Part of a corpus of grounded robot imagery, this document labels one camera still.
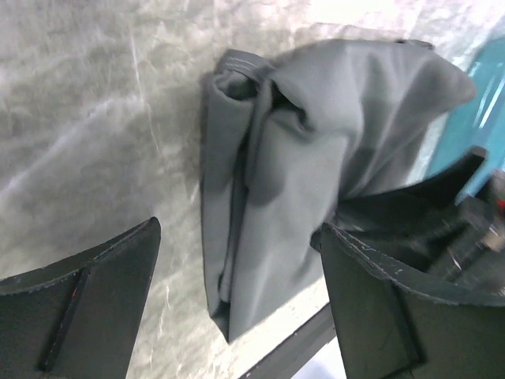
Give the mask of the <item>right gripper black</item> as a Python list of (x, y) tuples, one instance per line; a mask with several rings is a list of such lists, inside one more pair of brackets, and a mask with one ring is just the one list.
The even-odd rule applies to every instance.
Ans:
[(330, 221), (419, 271), (456, 284), (504, 282), (504, 173), (474, 195), (463, 188), (486, 160), (472, 147), (411, 186), (341, 201)]

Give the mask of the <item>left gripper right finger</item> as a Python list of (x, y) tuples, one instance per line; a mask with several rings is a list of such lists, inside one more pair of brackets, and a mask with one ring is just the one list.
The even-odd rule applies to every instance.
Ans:
[(331, 224), (320, 241), (347, 377), (503, 377), (502, 297), (420, 272)]

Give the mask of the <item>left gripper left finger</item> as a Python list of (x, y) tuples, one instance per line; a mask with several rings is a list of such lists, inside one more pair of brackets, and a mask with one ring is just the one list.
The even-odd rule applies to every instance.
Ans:
[(3, 378), (124, 378), (161, 241), (157, 218), (1, 282)]

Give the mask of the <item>dark grey t-shirt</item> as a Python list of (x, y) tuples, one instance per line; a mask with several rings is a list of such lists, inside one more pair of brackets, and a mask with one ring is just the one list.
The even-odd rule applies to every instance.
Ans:
[(322, 274), (310, 241), (340, 200), (402, 185), (470, 77), (410, 43), (330, 39), (278, 64), (227, 51), (208, 87), (202, 185), (208, 312), (227, 342)]

